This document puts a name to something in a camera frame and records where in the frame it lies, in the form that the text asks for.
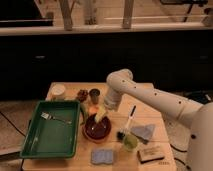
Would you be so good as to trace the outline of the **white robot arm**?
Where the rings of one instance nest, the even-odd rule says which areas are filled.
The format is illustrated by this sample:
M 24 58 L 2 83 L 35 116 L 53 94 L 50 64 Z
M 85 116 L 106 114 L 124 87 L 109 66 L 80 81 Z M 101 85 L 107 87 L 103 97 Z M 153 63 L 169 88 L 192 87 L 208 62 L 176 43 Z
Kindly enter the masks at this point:
M 213 171 L 213 102 L 202 104 L 155 88 L 146 88 L 133 81 L 129 69 L 111 72 L 104 105 L 117 110 L 124 94 L 166 114 L 190 130 L 186 167 L 188 171 Z

